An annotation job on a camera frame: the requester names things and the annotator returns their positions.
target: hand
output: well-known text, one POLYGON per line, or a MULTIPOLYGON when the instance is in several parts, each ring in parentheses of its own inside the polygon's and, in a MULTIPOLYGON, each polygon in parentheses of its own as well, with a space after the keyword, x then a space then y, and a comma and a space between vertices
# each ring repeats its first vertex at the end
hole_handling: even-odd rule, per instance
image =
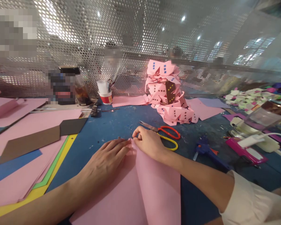
POLYGON ((91 157, 77 175, 85 188, 102 188, 115 175, 124 156, 129 151, 130 141, 116 139, 108 141, 91 157))
POLYGON ((162 144, 160 136, 152 130, 138 126, 132 137, 137 147, 156 161, 162 162, 163 156, 171 152, 162 144))

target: yellow paper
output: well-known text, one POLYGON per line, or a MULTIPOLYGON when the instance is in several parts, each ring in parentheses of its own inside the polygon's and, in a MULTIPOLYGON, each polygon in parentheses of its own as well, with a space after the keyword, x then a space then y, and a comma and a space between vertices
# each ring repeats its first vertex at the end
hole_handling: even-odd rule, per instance
POLYGON ((69 152, 75 138, 77 137, 77 134, 73 134, 73 135, 70 135, 69 136, 69 139, 62 151, 62 154, 60 155, 60 158, 56 164, 56 167, 54 168, 53 170, 53 173, 48 181, 48 184, 45 185, 45 186, 42 186, 42 187, 39 187, 39 188, 36 188, 34 190, 32 190, 29 195, 27 196, 26 199, 24 199, 23 201, 21 202, 18 202, 18 203, 15 203, 15 204, 10 204, 10 205, 6 205, 6 206, 1 206, 0 207, 0 216, 3 216, 4 214, 6 213, 9 213, 35 199, 37 199, 38 197, 41 197, 47 190, 47 188, 49 187, 51 181, 53 180, 53 178, 55 177, 57 171, 59 170, 60 168, 60 165, 62 164, 63 160, 65 159, 67 153, 69 152))

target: table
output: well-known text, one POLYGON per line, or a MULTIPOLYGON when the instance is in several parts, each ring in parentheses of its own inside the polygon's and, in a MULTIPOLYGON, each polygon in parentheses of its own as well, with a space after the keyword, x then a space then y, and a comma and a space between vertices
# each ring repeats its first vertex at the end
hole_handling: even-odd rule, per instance
MULTIPOLYGON (((98 108, 101 110, 114 109, 112 106, 105 105, 98 108)), ((114 112, 99 112, 97 117, 90 117, 75 139, 47 192, 77 175, 103 143, 117 139, 118 136, 130 138, 134 129, 139 125, 139 120, 156 127, 165 125, 156 109, 150 105, 124 106, 114 112)), ((211 148, 219 151, 218 156, 222 160, 230 162, 238 158, 237 154, 225 144, 225 139, 222 138, 232 127, 221 114, 199 121, 197 124, 179 124, 174 128, 182 137, 177 141, 179 148, 176 153, 184 157, 192 159, 195 154, 196 142, 200 136, 207 135, 211 148)), ((275 153, 261 153, 269 158, 267 163, 261 165, 261 169, 244 168, 239 174, 266 190, 272 191, 281 187, 281 157, 275 153)), ((197 161, 216 168, 205 156, 199 155, 197 161)), ((204 224, 218 216, 219 212, 215 205, 198 188, 181 177, 182 224, 204 224)), ((60 224, 69 224, 69 222, 64 220, 60 224)))

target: red and white cup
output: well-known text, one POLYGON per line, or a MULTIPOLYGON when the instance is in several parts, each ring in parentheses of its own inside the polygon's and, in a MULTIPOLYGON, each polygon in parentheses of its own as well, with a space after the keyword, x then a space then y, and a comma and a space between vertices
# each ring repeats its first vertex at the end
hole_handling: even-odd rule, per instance
POLYGON ((111 105, 112 104, 112 91, 107 93, 107 94, 101 94, 98 92, 98 94, 100 95, 102 102, 104 105, 111 105))

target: blue paper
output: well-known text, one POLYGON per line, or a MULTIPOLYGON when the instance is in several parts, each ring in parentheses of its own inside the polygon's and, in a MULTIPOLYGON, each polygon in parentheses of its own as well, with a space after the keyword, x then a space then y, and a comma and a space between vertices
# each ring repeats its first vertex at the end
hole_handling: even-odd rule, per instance
POLYGON ((30 163, 32 160, 36 159, 42 154, 42 152, 38 149, 32 152, 29 152, 25 155, 22 155, 18 158, 15 158, 11 161, 0 164, 0 181, 5 177, 9 176, 13 172, 17 171, 21 167, 30 163))
POLYGON ((198 98, 204 105, 215 108, 231 108, 229 105, 222 103, 218 98, 198 98))

